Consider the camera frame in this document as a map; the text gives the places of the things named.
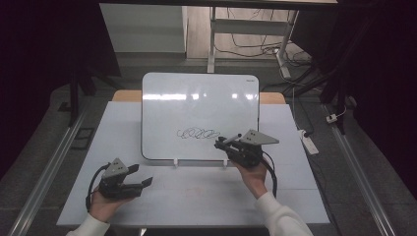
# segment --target power strip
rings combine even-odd
[[[299,130],[298,134],[300,136],[301,142],[303,143],[304,147],[306,148],[309,154],[317,154],[319,151],[317,150],[316,146],[314,145],[312,139],[310,137],[304,137],[306,133],[305,130]]]
[[[329,115],[326,117],[326,120],[328,121],[329,124],[337,121],[337,116],[335,114]]]

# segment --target floor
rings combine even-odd
[[[205,9],[195,9],[190,12],[196,14],[201,19],[208,18]],[[232,10],[236,17],[238,11]],[[251,18],[256,13],[244,13],[243,18]],[[265,12],[264,19],[270,17],[271,12]],[[226,11],[218,12],[219,16],[227,17]],[[274,15],[286,18],[285,12]],[[235,49],[238,52],[259,53],[260,50],[243,51],[242,48],[232,44],[230,34],[221,35],[224,38],[216,39],[216,45],[227,50]],[[243,41],[246,37],[236,37],[239,43],[262,43],[262,37],[255,36],[250,41]],[[196,47],[208,48],[203,45],[208,41],[196,40]],[[192,43],[189,41],[189,59],[172,58],[134,58],[119,57],[119,66],[122,71],[122,78],[114,78],[114,81],[124,86],[126,89],[140,89],[141,79],[147,72],[183,72],[183,73],[204,73],[207,65],[207,51],[197,52],[191,49]],[[268,56],[255,59],[244,59],[234,57],[232,60],[224,60],[222,57],[228,54],[216,54],[218,60],[215,70],[222,74],[249,74],[255,75],[260,80],[260,89],[265,91],[282,92],[290,83],[285,82],[278,73],[276,61],[269,59]],[[297,78],[308,67],[289,67],[291,74]],[[81,100],[92,99],[91,109],[88,111],[86,119],[81,128],[96,129],[99,125],[101,115],[106,103],[111,100],[115,89],[94,79],[97,93],[93,97],[81,96]],[[340,146],[333,134],[333,127],[326,123],[325,110],[332,110],[331,104],[320,104],[318,94],[322,88],[317,88],[305,93],[299,98],[292,98],[291,90],[286,96],[286,101],[295,112],[296,122],[306,130],[314,131],[312,140],[316,144],[319,154],[308,156],[314,171],[317,183],[322,188],[322,197],[327,206],[328,216],[332,223],[325,225],[309,225],[313,233],[318,235],[381,235],[375,224],[367,203],[364,201],[362,193],[358,188],[351,170],[346,164]],[[49,161],[50,156],[58,147],[61,138],[67,131],[69,113],[59,111],[62,102],[69,101],[69,87],[65,86],[57,89],[51,94],[50,107],[39,124],[36,132],[31,137],[19,158],[1,179],[0,182],[0,234],[9,232],[15,219],[30,195],[33,186],[36,184],[44,167]],[[408,192],[395,171],[389,165],[384,155],[377,149],[369,137],[360,129],[352,116],[354,106],[349,106],[345,114],[346,138],[350,142],[354,152],[358,156],[360,164],[371,183],[374,191],[378,195],[387,217],[390,219],[397,235],[417,235],[417,202]],[[78,140],[71,142],[72,148],[69,149],[64,162],[59,167],[52,185],[50,186],[45,199],[36,213],[30,225],[28,235],[65,235],[67,228],[57,227],[56,220],[66,202],[68,194],[78,175],[78,170],[83,164],[88,152],[84,141]],[[250,230],[216,230],[216,229],[165,229],[152,230],[148,235],[267,235],[263,229]],[[129,231],[124,235],[138,235],[137,232]]]

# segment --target wrist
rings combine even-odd
[[[108,220],[110,219],[110,217],[113,215],[112,212],[110,212],[109,210],[106,210],[104,208],[101,209],[92,209],[89,214],[95,218],[98,221],[101,221],[103,223],[107,223]]]
[[[253,185],[252,188],[250,188],[250,191],[254,195],[254,197],[258,199],[262,195],[264,195],[268,190],[264,183],[260,183]]]

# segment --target white tabletop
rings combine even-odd
[[[235,167],[221,163],[175,168],[169,161],[149,162],[141,155],[141,103],[109,102],[57,224],[76,226],[86,215],[85,198],[94,172],[115,157],[127,166],[141,164],[125,183],[153,177],[142,195],[122,206],[111,223],[126,227],[249,227],[264,220],[255,198]],[[275,162],[277,198],[307,223],[329,223],[319,190],[288,105],[261,105],[260,132],[280,140],[263,146]],[[267,177],[267,186],[272,183]]]

